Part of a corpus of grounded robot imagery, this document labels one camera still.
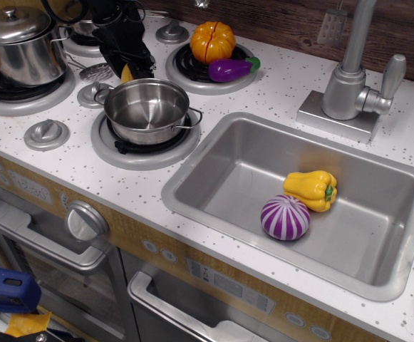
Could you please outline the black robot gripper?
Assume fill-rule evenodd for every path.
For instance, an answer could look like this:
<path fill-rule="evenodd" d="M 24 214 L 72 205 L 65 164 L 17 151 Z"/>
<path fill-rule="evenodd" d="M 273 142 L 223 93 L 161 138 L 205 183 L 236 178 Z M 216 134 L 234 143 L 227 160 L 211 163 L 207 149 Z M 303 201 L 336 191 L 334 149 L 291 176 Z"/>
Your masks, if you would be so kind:
<path fill-rule="evenodd" d="M 143 43 L 145 9 L 139 1 L 89 1 L 93 36 L 114 74 L 128 64 L 133 78 L 153 78 L 154 61 Z"/>

